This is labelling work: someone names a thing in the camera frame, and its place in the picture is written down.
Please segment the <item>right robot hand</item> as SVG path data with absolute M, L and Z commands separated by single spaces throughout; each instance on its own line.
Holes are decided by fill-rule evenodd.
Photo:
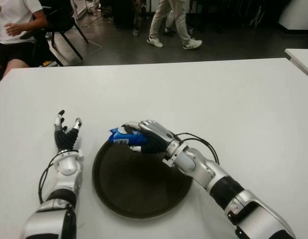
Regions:
M 143 120 L 141 122 L 127 122 L 123 124 L 132 128 L 147 138 L 147 142 L 143 144 L 135 144 L 130 149 L 135 152 L 142 153 L 162 153 L 165 152 L 171 142 L 175 139 L 173 133 L 164 128 L 154 120 Z

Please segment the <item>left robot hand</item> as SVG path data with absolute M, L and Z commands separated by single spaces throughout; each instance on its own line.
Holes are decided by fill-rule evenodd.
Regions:
M 65 110 L 58 112 L 54 122 L 54 139 L 58 151 L 73 150 L 76 140 L 78 138 L 79 130 L 82 126 L 80 118 L 76 118 L 73 127 L 67 130 L 66 126 L 63 126 L 63 115 Z

